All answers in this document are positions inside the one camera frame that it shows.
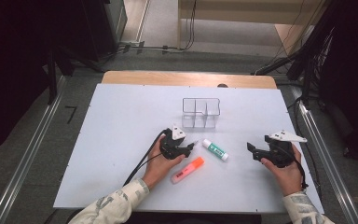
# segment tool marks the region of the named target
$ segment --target orange highlighter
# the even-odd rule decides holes
[[[183,170],[172,176],[171,180],[173,184],[176,184],[177,182],[181,181],[183,178],[191,174],[193,171],[197,170],[203,163],[204,160],[201,157],[198,157],[193,160],[189,165],[183,168]]]

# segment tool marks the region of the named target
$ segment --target person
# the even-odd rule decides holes
[[[158,156],[160,154],[159,140],[148,155],[148,158],[155,156],[156,158],[147,163],[142,178],[134,179],[122,189],[90,204],[74,216],[69,223],[125,223],[130,218],[132,211],[150,193],[153,187],[185,157],[181,155],[174,160],[167,160],[163,156]],[[301,161],[301,154],[294,145],[293,148],[296,159]],[[333,223],[317,211],[307,194],[302,190],[302,176],[295,162],[284,168],[278,168],[265,158],[261,162],[274,174],[282,190],[284,206],[294,224]]]

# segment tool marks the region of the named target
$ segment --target patterned sleeve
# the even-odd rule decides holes
[[[302,191],[284,197],[283,203],[294,224],[334,224],[318,212],[307,194]]]
[[[123,223],[148,193],[149,188],[142,179],[133,180],[122,189],[87,206],[69,223]]]

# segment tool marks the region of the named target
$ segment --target table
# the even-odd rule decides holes
[[[300,44],[299,39],[319,20],[327,2],[328,0],[197,0],[195,19],[273,23],[287,55],[290,55]],[[181,19],[191,18],[193,5],[194,0],[178,0],[177,48],[181,48]]]
[[[230,88],[214,88],[221,83]],[[230,157],[220,161],[196,144],[190,157],[154,188],[158,193],[150,194],[137,210],[284,213],[282,196],[272,174],[254,161],[246,149],[247,141],[266,149],[264,134],[277,129],[294,131],[272,77],[141,71],[105,74],[103,83],[94,92],[54,207],[84,207],[118,189],[156,135],[169,127],[169,122],[180,122],[181,105],[169,102],[182,103],[182,96],[188,95],[219,96],[222,114],[215,129],[186,129],[184,144],[209,138]],[[242,122],[249,113],[251,120]],[[173,185],[169,176],[198,156],[205,159],[202,167]],[[323,212],[304,159],[302,163],[310,184],[308,194]],[[144,171],[143,167],[136,176],[141,177]]]

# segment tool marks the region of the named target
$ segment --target pen holder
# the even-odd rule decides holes
[[[185,128],[215,128],[220,115],[217,98],[184,98],[182,126]]]

